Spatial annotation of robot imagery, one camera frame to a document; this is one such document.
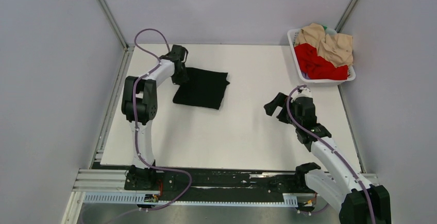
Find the black t shirt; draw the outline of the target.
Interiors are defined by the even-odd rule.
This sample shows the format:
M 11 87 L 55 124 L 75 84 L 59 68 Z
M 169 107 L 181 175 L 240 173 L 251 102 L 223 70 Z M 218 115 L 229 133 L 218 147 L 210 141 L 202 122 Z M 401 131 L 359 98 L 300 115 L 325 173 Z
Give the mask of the black t shirt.
M 227 86 L 228 73 L 188 67 L 189 80 L 180 85 L 173 103 L 219 110 Z

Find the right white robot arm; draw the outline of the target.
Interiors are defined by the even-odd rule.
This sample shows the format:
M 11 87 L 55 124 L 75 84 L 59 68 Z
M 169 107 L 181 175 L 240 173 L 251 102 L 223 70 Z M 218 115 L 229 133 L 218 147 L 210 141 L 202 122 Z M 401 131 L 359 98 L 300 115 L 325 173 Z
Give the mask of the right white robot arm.
M 313 190 L 338 213 L 340 223 L 392 223 L 391 201 L 383 185 L 375 185 L 346 160 L 328 129 L 318 122 L 313 98 L 299 89 L 292 97 L 278 93 L 264 105 L 268 116 L 295 127 L 297 138 L 328 170 L 316 163 L 296 167 L 295 187 Z

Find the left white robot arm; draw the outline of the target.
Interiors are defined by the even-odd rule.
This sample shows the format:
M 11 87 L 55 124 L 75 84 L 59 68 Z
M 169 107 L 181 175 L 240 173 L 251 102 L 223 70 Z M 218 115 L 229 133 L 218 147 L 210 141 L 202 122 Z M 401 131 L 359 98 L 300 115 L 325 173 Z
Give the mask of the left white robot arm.
M 124 82 L 122 114 L 129 122 L 134 142 L 134 156 L 127 172 L 126 190 L 146 191 L 158 183 L 156 160 L 152 147 L 152 125 L 158 112 L 158 87 L 168 78 L 175 84 L 188 81 L 185 62 L 188 50 L 173 45 L 158 58 L 158 63 L 142 76 L 128 76 Z

